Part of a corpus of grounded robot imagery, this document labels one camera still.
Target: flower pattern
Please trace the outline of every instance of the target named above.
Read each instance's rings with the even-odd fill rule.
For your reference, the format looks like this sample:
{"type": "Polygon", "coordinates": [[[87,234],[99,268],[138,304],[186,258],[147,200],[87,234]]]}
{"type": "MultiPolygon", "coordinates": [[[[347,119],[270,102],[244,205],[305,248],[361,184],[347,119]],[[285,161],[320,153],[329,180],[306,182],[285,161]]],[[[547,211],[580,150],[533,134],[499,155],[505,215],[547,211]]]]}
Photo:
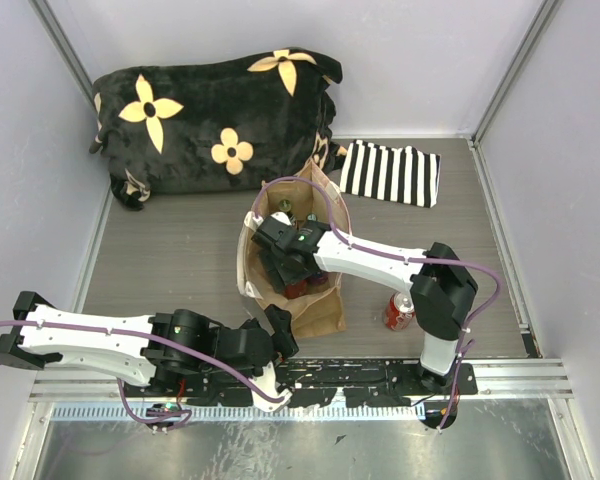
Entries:
{"type": "Polygon", "coordinates": [[[238,133],[233,128],[225,128],[220,132],[220,141],[211,148],[211,158],[219,164],[227,164],[227,172],[238,175],[242,162],[248,162],[253,157],[253,146],[249,142],[238,142],[238,133]]]}
{"type": "Polygon", "coordinates": [[[313,162],[320,167],[320,170],[324,168],[324,163],[327,160],[328,153],[329,139],[327,137],[321,137],[320,133],[316,132],[316,141],[313,144],[311,160],[313,160],[313,162]]]}
{"type": "Polygon", "coordinates": [[[98,122],[98,133],[96,133],[96,142],[102,143],[100,140],[100,129],[102,128],[102,124],[100,123],[100,107],[102,106],[102,100],[100,99],[100,93],[96,93],[96,96],[93,97],[93,105],[96,107],[96,120],[98,122]]]}
{"type": "Polygon", "coordinates": [[[136,180],[134,176],[131,175],[131,172],[129,172],[129,170],[125,168],[124,171],[127,174],[127,195],[131,195],[135,192],[140,192],[140,198],[138,198],[138,200],[140,200],[141,202],[146,202],[149,199],[149,196],[151,195],[151,190],[149,190],[144,183],[142,183],[139,180],[136,180]]]}
{"type": "Polygon", "coordinates": [[[131,102],[120,112],[120,118],[127,122],[146,122],[149,138],[158,152],[162,153],[164,132],[160,120],[173,117],[182,110],[175,100],[170,98],[153,99],[151,84],[142,75],[136,80],[137,102],[131,102]]]}
{"type": "Polygon", "coordinates": [[[273,52],[273,57],[265,57],[258,60],[256,63],[251,65],[248,70],[250,72],[266,72],[273,68],[278,67],[278,73],[282,78],[284,87],[289,92],[289,95],[293,97],[293,92],[296,90],[296,80],[298,74],[296,73],[296,67],[293,65],[294,61],[305,61],[316,65],[316,61],[308,53],[289,53],[289,50],[276,50],[273,52]]]}

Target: brown paper bag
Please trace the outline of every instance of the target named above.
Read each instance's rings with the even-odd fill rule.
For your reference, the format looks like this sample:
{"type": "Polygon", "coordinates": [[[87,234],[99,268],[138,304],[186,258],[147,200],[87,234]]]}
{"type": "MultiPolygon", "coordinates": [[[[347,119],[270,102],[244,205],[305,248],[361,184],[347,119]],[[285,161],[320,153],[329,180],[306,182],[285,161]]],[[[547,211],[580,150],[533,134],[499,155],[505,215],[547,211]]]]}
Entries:
{"type": "MultiPolygon", "coordinates": [[[[334,220],[340,230],[351,232],[347,207],[338,187],[312,161],[308,161],[296,176],[307,178],[324,188],[329,196],[334,220]]],[[[318,220],[328,223],[324,198],[313,187],[302,182],[282,182],[271,186],[263,195],[260,205],[253,205],[261,216],[278,211],[280,200],[288,199],[293,205],[293,213],[302,221],[309,213],[315,213],[318,220]]],[[[256,228],[251,212],[245,217],[238,244],[238,289],[242,295],[254,298],[258,305],[266,308],[275,304],[291,312],[291,328],[296,338],[316,337],[343,331],[346,328],[344,308],[340,296],[341,273],[330,273],[329,281],[323,285],[309,285],[307,294],[288,300],[276,293],[269,283],[260,259],[258,247],[251,241],[256,228]]]]}

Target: black and white striped fabric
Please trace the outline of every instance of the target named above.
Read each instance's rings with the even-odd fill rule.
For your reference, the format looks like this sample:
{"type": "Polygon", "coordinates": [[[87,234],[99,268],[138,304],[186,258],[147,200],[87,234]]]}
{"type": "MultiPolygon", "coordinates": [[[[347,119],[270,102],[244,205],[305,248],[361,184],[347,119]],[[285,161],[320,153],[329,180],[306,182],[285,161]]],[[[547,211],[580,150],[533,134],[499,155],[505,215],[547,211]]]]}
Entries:
{"type": "Polygon", "coordinates": [[[439,155],[356,140],[347,151],[340,190],[430,208],[438,199],[439,180],[439,155]]]}

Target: metal floor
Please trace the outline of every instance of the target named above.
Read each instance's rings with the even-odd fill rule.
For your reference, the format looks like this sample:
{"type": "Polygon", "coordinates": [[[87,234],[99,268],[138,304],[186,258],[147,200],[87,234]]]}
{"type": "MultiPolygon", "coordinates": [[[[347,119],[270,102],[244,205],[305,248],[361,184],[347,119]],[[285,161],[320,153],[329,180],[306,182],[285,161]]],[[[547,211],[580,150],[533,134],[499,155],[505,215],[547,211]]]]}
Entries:
{"type": "Polygon", "coordinates": [[[35,479],[569,479],[546,400],[464,400],[444,434],[417,420],[52,421],[35,479]]]}
{"type": "MultiPolygon", "coordinates": [[[[482,190],[467,142],[380,140],[387,146],[413,145],[440,154],[438,204],[432,209],[344,195],[356,236],[390,245],[427,248],[450,245],[460,258],[502,273],[482,190]]],[[[333,172],[332,179],[340,172],[333,172]]],[[[142,212],[112,205],[83,313],[141,315],[197,311],[230,326],[246,318],[236,288],[236,246],[242,220],[256,192],[155,196],[142,212]]],[[[478,302],[493,291],[476,274],[478,302]]],[[[380,318],[392,292],[381,285],[345,277],[347,331],[299,341],[304,357],[417,357],[422,331],[412,323],[391,332],[380,318]]],[[[471,357],[526,357],[511,304],[502,297],[472,324],[477,342],[471,357]]]]}

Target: red soda can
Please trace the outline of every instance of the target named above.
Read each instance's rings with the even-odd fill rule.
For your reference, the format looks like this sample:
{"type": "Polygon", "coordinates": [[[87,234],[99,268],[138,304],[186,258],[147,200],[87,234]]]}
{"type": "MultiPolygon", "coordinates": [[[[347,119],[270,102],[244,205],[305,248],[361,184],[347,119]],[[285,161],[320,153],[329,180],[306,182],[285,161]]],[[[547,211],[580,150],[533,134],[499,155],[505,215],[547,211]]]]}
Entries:
{"type": "Polygon", "coordinates": [[[413,302],[404,293],[394,293],[384,311],[384,324],[391,330],[404,330],[416,316],[413,302]]]}

